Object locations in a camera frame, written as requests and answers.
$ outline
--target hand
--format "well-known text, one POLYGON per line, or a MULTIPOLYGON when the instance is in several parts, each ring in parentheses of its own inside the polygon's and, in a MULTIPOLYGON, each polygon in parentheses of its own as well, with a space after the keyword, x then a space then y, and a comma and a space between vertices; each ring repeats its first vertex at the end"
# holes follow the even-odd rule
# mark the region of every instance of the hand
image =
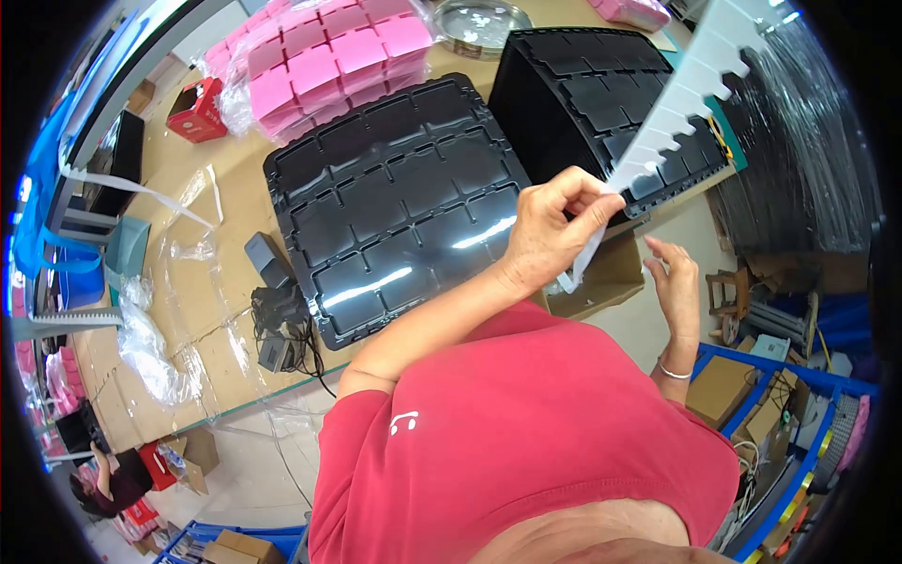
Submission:
POLYGON ((522 190, 507 252, 497 263, 502 283, 529 295, 551 282, 625 205, 620 194, 575 166, 522 190), (567 222, 565 209, 573 221, 567 222))
POLYGON ((645 244, 653 255, 670 267, 668 272, 664 264, 653 258, 642 261, 655 279, 658 301, 667 326, 670 327, 671 345, 698 347, 701 332, 698 264, 689 258, 689 253, 681 246, 664 243, 650 236, 645 236, 645 244))

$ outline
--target concrete floor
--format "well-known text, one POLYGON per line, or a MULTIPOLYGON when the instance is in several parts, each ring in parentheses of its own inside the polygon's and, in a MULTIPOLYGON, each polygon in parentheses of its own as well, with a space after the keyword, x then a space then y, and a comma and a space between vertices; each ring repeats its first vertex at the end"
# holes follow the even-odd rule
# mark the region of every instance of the concrete floor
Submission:
MULTIPOLYGON (((736 268, 736 258, 721 251, 717 244, 704 196, 681 206, 678 215, 659 218, 654 225, 644 226, 636 237, 646 233, 685 247, 698 262, 702 275, 736 268)), ((643 258, 650 256, 641 241, 640 252, 643 258)), ((704 277, 699 282, 699 291, 702 297, 699 314, 706 333, 716 326, 716 320, 707 315, 704 277)), ((668 339, 667 325, 650 277, 638 294, 585 322, 607 331, 644 371, 651 370, 668 339)), ((337 377, 338 374, 327 377, 333 389, 337 377)), ((322 417, 307 417, 296 410, 322 411, 332 403, 319 384, 311 383, 270 400, 268 410, 258 405, 215 421, 212 428, 221 463, 207 477, 209 495, 198 495, 175 485, 163 492, 150 492, 148 497, 163 518, 178 526, 191 519, 251 527, 302 523, 303 513, 313 501, 317 480, 319 451, 315 432, 322 417), (272 437, 273 429, 280 437, 281 455, 272 437)))

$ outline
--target black plastic sheet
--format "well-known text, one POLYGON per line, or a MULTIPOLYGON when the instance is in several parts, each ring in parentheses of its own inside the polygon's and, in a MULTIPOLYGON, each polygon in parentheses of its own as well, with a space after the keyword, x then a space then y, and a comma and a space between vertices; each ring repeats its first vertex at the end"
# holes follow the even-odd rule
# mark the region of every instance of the black plastic sheet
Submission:
POLYGON ((877 177, 847 90, 804 16, 724 77, 723 112, 749 167, 711 191, 737 254, 868 249, 877 177))

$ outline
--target blue metal rack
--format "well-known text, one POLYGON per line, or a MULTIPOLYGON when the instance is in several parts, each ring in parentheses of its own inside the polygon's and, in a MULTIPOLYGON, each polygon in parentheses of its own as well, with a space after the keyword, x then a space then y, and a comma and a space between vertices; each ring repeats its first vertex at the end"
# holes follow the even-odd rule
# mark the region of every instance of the blue metal rack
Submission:
POLYGON ((295 564, 299 561, 300 554, 307 544, 307 526, 300 525, 298 527, 283 527, 280 529, 250 529, 245 527, 234 527, 229 525, 214 525, 204 522, 191 521, 188 525, 176 535, 172 541, 160 552, 160 555, 153 561, 153 564, 162 564, 165 561, 171 564, 193 564, 187 560, 173 555, 170 551, 181 541, 186 534, 190 535, 194 542, 206 544, 215 541, 216 537, 223 530, 240 532, 248 536, 269 541, 285 557, 288 564, 295 564))
POLYGON ((761 505, 758 511, 766 510, 766 508, 769 507, 764 519, 759 520, 757 528, 750 532, 750 534, 743 532, 745 534, 740 533, 740 535, 737 535, 734 540, 739 540, 741 546, 735 550, 735 553, 730 553, 732 543, 727 547, 725 556, 729 556, 739 562, 744 562, 758 549, 758 546, 760 546, 765 537, 768 536, 768 533, 770 533, 770 531, 778 524, 780 516, 783 515, 789 507, 789 504, 792 503, 792 500, 799 489, 803 487, 808 474, 814 472, 818 459, 824 453, 824 439, 827 437, 827 432, 830 430, 830 426, 833 423, 833 415, 835 414, 836 403, 839 401, 840 395, 846 393, 855 397, 869 395, 872 398, 876 398, 879 395, 879 387, 875 384, 869 384, 851 378, 844 378, 819 370, 812 370, 811 368, 806 368, 804 366, 792 365, 770 358, 750 355, 732 348, 718 347, 716 345, 707 345, 703 343, 699 346, 698 350, 699 353, 701 353, 701 356, 695 362, 695 367, 692 371, 693 380, 702 372, 702 370, 704 370, 715 356, 722 356, 746 365, 755 366, 765 374, 764 377, 759 379, 759 382, 752 389, 751 393, 749 393, 749 397, 745 399, 721 431, 722 435, 727 439, 729 439, 733 432, 739 428, 742 420, 746 418, 752 408, 758 403, 759 398, 767 391, 770 383, 770 375, 782 371, 784 368, 787 368, 790 372, 797 375, 811 388, 812 392, 831 398, 830 405, 827 408, 821 426, 815 435, 815 440, 812 442, 812 447, 806 452, 801 463, 793 464, 789 467, 787 472, 791 473, 791 477, 787 477, 788 484, 786 487, 782 488, 782 492, 778 492, 777 489, 771 492, 770 495, 778 495, 777 501, 773 504, 761 505))

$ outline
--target white logo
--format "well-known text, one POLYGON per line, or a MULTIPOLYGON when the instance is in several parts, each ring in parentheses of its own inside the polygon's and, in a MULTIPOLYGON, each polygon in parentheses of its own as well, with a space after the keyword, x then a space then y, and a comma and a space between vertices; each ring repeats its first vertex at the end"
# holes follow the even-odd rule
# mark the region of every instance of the white logo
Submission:
POLYGON ((401 419, 404 417, 410 417, 410 421, 407 422, 407 429, 413 430, 413 428, 417 426, 417 420, 415 420, 413 418, 419 417, 419 411, 409 411, 407 413, 402 413, 401 415, 395 415, 393 418, 391 418, 391 434, 392 435, 398 432, 398 426, 395 425, 395 422, 397 422, 398 419, 401 419))

